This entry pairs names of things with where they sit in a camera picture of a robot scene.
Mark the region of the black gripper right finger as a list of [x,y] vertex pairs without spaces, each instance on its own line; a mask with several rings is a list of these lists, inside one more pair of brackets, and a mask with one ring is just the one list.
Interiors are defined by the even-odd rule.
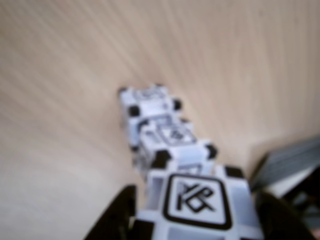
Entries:
[[290,207],[274,195],[259,191],[255,209],[266,240],[313,240],[311,231]]

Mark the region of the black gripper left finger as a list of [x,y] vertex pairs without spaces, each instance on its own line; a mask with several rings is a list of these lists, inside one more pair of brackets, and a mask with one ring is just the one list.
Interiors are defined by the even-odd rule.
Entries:
[[130,231],[130,218],[136,215],[137,186],[126,185],[112,199],[85,240],[126,240]]

